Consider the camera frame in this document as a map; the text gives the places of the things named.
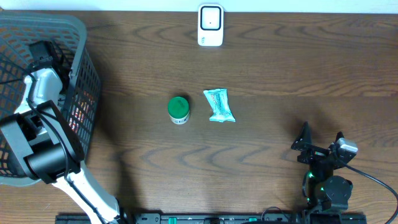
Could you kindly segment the red orange snack bag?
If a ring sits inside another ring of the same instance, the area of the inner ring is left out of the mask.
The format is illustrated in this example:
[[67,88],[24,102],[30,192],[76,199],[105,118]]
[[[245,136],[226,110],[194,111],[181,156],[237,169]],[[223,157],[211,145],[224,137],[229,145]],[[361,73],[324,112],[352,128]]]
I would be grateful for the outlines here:
[[76,94],[72,99],[72,108],[68,118],[69,127],[76,134],[88,134],[92,127],[92,116],[94,115],[95,100],[87,91],[81,96]]

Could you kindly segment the teal snack packet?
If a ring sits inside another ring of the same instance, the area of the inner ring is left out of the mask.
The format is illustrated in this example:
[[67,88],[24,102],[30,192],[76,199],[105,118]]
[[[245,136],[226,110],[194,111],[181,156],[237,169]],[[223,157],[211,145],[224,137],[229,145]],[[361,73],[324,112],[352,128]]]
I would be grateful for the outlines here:
[[220,123],[225,121],[236,121],[229,108],[227,89],[204,90],[203,94],[213,110],[213,115],[209,118],[210,121],[217,121]]

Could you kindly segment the green lid jar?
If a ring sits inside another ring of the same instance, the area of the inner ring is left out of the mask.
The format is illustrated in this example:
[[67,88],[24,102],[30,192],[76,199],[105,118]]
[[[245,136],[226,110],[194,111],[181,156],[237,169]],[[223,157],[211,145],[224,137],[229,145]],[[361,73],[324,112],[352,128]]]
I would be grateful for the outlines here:
[[168,113],[170,120],[174,124],[185,124],[190,117],[190,106],[188,101],[181,97],[173,97],[168,103]]

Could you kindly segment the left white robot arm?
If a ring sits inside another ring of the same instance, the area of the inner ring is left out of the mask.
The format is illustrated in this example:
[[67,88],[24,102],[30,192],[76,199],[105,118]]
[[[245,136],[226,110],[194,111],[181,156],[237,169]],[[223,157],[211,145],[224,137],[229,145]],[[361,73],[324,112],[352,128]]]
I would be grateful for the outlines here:
[[78,94],[72,63],[54,40],[28,46],[32,61],[23,68],[3,60],[9,96],[20,102],[1,119],[1,179],[4,185],[42,181],[64,191],[92,223],[130,223],[131,219],[96,181],[85,164],[95,98]]

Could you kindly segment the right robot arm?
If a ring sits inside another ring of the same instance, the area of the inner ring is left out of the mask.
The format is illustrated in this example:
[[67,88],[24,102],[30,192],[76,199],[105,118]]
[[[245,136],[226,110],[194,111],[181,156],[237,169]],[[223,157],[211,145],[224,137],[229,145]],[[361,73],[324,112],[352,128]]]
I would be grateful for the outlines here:
[[297,161],[309,165],[303,178],[302,192],[307,198],[309,213],[342,212],[348,209],[353,184],[335,175],[334,171],[345,166],[358,152],[357,144],[338,132],[328,148],[312,143],[310,126],[304,122],[300,134],[291,145],[299,151]]

